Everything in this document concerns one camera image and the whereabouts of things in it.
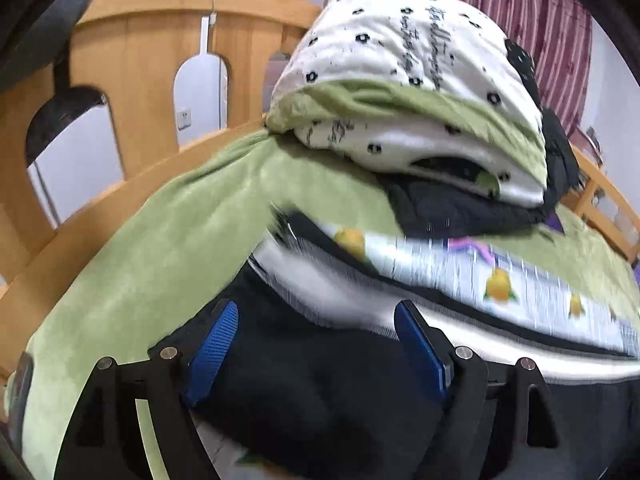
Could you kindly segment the black pants with white waistband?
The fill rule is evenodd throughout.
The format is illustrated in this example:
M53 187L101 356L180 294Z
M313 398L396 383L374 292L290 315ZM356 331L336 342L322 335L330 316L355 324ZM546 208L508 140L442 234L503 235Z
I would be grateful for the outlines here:
M615 352L495 321L436 289L404 285L354 257L299 211L282 212L234 279L166 338L192 348L221 300L239 326L209 395L193 408L256 456L306 479L415 479L442 417L396 334L394 311L411 301L427 325L483 360L532 359L561 429L559 479L634 479L639 434L597 478L580 471L584 426L567 422L561 392L639 385L639 367Z

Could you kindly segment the fruit pattern bed sheet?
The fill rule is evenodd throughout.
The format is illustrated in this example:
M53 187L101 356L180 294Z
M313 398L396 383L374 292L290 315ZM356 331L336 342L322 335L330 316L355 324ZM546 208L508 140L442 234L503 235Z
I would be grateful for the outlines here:
M321 229L386 278L437 289L537 334L635 358L639 291L629 264L574 214L563 211L559 224L489 240Z

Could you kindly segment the black folded clothes pile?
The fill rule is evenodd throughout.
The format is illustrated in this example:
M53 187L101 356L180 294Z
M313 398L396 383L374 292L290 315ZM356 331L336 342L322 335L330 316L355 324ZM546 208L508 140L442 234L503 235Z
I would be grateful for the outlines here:
M405 234L497 234L543 222L578 168L559 118L541 105L530 56L506 38L454 40L435 87L476 104L478 127L404 120L368 146Z

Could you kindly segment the green bed blanket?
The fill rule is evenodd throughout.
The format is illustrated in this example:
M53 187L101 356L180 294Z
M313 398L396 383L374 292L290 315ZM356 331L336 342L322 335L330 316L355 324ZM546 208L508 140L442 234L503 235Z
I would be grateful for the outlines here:
M60 301L27 351L35 360L26 404L23 460L52 479L65 427L92 364L104 354L137 361L194 315L242 266L272 221L270 203L295 204L317 221L401 236L375 178L297 140L252 133L204 166L158 190L106 243ZM597 231L558 205L564 235L544 224L481 240L609 304L639 329L631 268ZM584 426L580 471L597 478L627 438L639 433L639 385L561 392L567 422Z

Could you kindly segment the white green folded quilt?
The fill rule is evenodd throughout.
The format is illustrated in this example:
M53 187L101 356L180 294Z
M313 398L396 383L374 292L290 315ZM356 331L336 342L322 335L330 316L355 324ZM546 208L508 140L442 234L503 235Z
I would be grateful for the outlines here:
M368 146L387 126L488 122L478 105L434 85L449 66L446 47L458 38L510 40L461 0L333 0L274 86L266 125L382 174Z

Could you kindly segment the maroon curtain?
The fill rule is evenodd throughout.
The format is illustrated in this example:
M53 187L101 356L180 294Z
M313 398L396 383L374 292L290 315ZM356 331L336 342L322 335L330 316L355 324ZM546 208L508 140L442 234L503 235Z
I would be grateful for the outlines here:
M544 105L567 133L579 126L591 61L592 19L578 0L462 0L483 11L534 59Z

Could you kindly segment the white wall socket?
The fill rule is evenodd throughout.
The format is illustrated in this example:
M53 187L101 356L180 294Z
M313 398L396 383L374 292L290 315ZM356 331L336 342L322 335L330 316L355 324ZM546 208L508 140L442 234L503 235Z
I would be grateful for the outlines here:
M179 110L176 115L176 124L179 131L190 128L192 125L192 116L190 108Z

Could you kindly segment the wooden bed frame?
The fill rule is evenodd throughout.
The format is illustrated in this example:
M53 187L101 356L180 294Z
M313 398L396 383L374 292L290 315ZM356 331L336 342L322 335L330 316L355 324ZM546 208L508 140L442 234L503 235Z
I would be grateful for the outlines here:
M228 66L231 125L180 145L171 112L181 65L196 47L196 17L217 13L213 42ZM111 237L158 190L204 166L258 130L297 140L371 174L293 133L268 129L273 88L323 9L302 0L96 0L70 38L70 78L102 91L112 114L124 178L54 228L26 174L27 128L53 94L50 68L1 97L1 374L9 377L28 341Z

